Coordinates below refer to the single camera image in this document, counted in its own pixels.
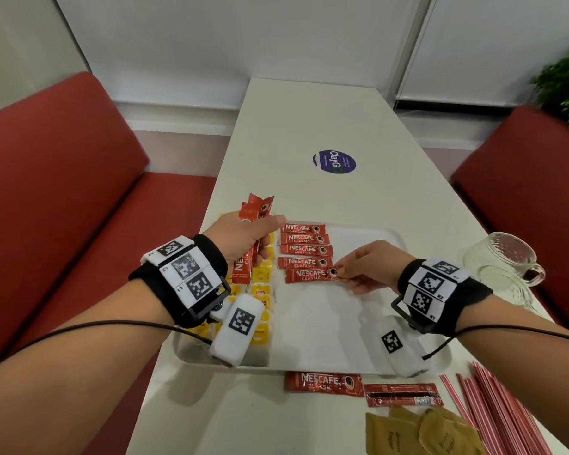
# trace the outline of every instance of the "white table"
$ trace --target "white table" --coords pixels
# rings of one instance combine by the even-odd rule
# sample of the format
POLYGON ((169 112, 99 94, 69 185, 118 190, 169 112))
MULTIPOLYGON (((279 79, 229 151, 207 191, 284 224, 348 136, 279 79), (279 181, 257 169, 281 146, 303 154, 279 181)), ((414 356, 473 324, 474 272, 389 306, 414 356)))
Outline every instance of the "white table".
MULTIPOLYGON (((205 215, 203 229, 249 193, 275 195, 289 218, 385 226, 409 252, 461 262, 486 233, 377 90, 252 79, 205 215), (312 163, 321 150, 351 155, 351 173, 312 163)), ((447 374, 469 374, 472 356, 451 344, 447 374)), ((439 377, 365 382, 434 382, 439 377)), ((283 375, 183 364, 169 338, 160 351, 128 455, 364 453, 364 399, 287 394, 283 375)), ((555 454, 569 453, 552 435, 555 454)))

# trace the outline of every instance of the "brown sugar packet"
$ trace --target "brown sugar packet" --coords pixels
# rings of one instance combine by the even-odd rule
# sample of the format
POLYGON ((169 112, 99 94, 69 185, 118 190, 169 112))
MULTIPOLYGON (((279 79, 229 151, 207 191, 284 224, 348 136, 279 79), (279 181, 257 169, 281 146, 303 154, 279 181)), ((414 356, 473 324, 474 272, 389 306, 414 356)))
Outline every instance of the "brown sugar packet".
POLYGON ((411 422, 367 413, 365 425, 368 455, 426 455, 411 422))
POLYGON ((419 442, 430 455, 486 455, 475 428, 430 410, 419 426, 419 442))
POLYGON ((390 407, 390 417, 417 425, 417 431, 419 431, 419 424, 422 422, 422 418, 424 418, 423 415, 406 409, 402 405, 393 405, 390 407))
POLYGON ((445 409, 444 407, 433 407, 431 410, 432 410, 432 412, 436 412, 436 413, 442 415, 447 420, 450 420, 450 421, 453 421, 456 423, 460 423, 461 425, 469 426, 468 422, 464 418, 462 418, 459 415, 451 412, 450 410, 445 409))

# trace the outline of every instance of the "red seat cushion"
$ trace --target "red seat cushion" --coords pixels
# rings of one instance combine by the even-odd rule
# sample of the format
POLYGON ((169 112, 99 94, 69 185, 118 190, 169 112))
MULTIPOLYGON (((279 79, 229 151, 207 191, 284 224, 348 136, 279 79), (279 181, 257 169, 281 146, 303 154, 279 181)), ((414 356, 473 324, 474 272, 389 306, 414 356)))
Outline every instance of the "red seat cushion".
POLYGON ((147 163, 89 73, 0 110, 0 352, 147 163))
MULTIPOLYGON (((18 346, 53 330, 117 290, 139 266, 145 252, 174 237, 197 234, 214 186, 213 177, 145 173, 18 346)), ((154 362, 155 358, 85 453, 126 452, 154 362)))
POLYGON ((525 240, 546 269, 538 293, 569 327, 569 130, 520 106, 452 181, 493 229, 525 240))

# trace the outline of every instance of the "glass mug handle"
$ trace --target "glass mug handle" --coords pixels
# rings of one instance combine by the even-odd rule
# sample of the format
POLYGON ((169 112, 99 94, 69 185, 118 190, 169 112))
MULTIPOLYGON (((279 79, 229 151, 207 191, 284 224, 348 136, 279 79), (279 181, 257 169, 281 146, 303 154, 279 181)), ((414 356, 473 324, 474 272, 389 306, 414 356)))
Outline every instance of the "glass mug handle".
POLYGON ((546 270, 544 270, 544 267, 542 267, 538 263, 531 263, 531 265, 527 267, 527 271, 529 270, 535 271, 537 273, 537 275, 531 281, 527 281, 525 278, 523 278, 525 284, 528 285, 530 288, 532 288, 533 286, 537 286, 546 277, 546 270))

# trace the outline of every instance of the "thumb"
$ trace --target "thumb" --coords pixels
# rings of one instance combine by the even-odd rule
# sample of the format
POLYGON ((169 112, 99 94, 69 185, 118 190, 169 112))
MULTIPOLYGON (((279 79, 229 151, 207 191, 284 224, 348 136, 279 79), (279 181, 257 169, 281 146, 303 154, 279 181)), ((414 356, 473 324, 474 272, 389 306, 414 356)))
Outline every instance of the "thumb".
POLYGON ((351 279, 355 276, 367 275, 367 273, 371 273, 372 267, 372 258, 371 254, 369 254, 346 263, 342 268, 339 268, 337 270, 337 274, 341 278, 351 279))
POLYGON ((266 215, 250 224, 251 237, 255 241, 260 240, 264 236, 278 230, 285 223, 286 217, 284 215, 266 215))

